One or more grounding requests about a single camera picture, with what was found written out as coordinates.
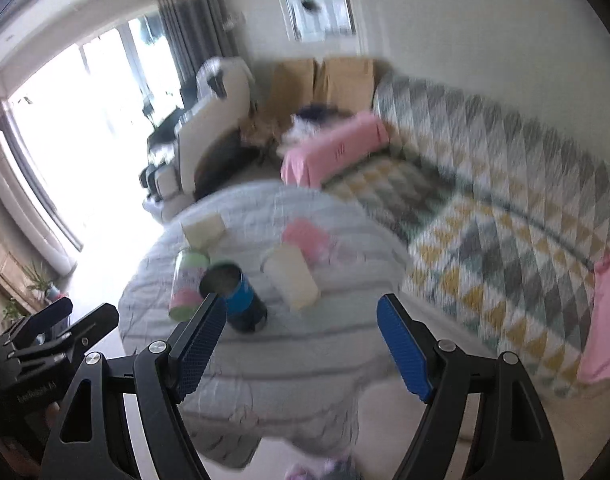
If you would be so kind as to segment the person's left hand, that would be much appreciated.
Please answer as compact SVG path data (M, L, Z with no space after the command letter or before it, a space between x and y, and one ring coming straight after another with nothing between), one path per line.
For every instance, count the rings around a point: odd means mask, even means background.
M60 406L56 402L50 403L44 410L44 421L49 429L52 429L56 423L59 412Z

